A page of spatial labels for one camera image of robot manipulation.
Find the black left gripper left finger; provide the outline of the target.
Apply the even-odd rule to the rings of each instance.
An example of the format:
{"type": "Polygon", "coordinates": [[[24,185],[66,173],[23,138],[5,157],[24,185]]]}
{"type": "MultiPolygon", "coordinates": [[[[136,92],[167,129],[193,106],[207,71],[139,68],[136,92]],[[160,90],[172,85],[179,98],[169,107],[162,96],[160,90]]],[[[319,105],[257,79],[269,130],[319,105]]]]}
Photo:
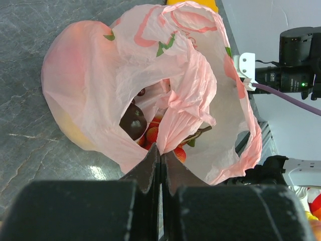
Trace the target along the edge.
{"type": "Polygon", "coordinates": [[[135,189],[127,240],[158,240],[160,175],[161,156],[154,143],[145,158],[121,178],[133,182],[135,189]]]}

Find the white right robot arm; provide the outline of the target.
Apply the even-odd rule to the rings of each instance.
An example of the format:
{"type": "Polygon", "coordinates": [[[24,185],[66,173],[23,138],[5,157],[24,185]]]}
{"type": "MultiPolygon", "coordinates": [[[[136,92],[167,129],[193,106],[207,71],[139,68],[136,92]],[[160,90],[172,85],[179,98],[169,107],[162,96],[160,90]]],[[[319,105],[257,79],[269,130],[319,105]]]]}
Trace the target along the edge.
{"type": "Polygon", "coordinates": [[[286,30],[279,38],[279,60],[273,67],[257,68],[255,80],[301,98],[320,98],[320,27],[286,30]]]}

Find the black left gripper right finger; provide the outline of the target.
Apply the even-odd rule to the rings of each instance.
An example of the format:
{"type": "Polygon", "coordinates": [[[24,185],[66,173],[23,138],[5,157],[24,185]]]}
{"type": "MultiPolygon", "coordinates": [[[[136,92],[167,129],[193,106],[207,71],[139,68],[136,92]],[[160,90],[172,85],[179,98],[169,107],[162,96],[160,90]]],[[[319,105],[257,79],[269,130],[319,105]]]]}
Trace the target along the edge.
{"type": "Polygon", "coordinates": [[[180,187],[203,187],[206,182],[198,178],[183,163],[173,151],[161,156],[161,183],[163,192],[164,238],[173,240],[175,233],[175,193],[180,187]]]}

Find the pink plastic bag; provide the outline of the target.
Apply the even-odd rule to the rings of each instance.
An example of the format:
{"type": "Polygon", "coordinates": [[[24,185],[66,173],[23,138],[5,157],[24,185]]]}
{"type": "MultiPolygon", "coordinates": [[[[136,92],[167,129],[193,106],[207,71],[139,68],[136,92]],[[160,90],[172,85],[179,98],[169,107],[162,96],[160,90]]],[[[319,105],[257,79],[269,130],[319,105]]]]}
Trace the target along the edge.
{"type": "Polygon", "coordinates": [[[147,154],[119,126],[133,98],[148,123],[163,114],[156,141],[161,154],[211,127],[194,147],[184,147],[185,165],[208,184],[243,176],[261,158],[261,128],[223,19],[195,2],[135,6],[111,26],[70,24],[50,46],[41,82],[61,131],[123,173],[147,154]]]}

